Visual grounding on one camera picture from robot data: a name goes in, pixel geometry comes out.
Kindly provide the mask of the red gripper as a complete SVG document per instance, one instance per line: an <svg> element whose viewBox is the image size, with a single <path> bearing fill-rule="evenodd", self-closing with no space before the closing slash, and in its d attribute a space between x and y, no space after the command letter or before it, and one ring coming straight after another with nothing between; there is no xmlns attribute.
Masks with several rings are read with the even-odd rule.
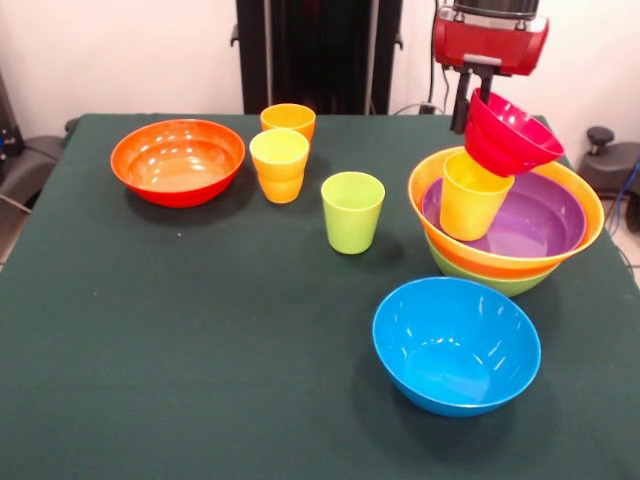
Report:
<svg viewBox="0 0 640 480"><path fill-rule="evenodd" d="M508 19L467 13L452 7L438 10L433 27L435 59L447 67L475 67L481 79L480 96L489 96L493 77L527 76L536 68L550 22L546 17ZM459 80L450 130L463 134L468 119L469 83L473 71L458 69Z"/></svg>

